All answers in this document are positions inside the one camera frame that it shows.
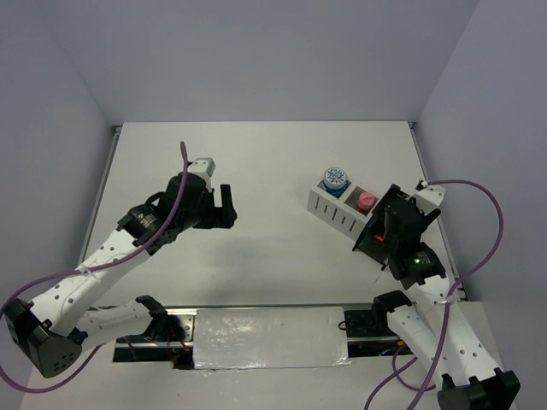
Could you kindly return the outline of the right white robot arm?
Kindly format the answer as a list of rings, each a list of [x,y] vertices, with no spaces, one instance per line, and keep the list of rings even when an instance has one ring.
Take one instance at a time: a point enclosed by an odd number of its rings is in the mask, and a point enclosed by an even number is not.
[[[521,388],[519,379],[477,337],[455,299],[457,283],[421,239],[439,214],[438,209],[423,214],[415,201],[401,198],[385,206],[383,246],[404,302],[375,309],[373,328],[395,332],[427,370],[410,409],[417,408],[431,384],[442,409],[509,409]]]

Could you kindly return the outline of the blue splash-label round jar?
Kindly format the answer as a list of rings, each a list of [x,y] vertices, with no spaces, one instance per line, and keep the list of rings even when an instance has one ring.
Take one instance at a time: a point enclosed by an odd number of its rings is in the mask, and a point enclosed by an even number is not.
[[[322,184],[327,193],[340,198],[349,186],[347,172],[341,167],[329,167],[323,174]]]

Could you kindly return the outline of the pink cap crayon tube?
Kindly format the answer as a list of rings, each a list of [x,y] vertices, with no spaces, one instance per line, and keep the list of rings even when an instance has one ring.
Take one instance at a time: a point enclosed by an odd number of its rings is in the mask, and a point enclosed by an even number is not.
[[[367,214],[375,203],[376,197],[370,192],[363,191],[357,199],[356,210],[361,214]]]

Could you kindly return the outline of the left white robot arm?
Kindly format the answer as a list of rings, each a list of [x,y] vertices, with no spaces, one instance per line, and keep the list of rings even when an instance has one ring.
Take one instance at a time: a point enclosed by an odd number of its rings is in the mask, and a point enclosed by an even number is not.
[[[164,191],[130,208],[107,240],[74,272],[26,302],[8,302],[10,336],[44,378],[65,372],[79,356],[112,340],[143,336],[155,341],[179,327],[179,320],[152,296],[113,307],[96,302],[161,247],[190,228],[230,229],[237,220],[230,185],[215,205],[209,176],[180,173]]]

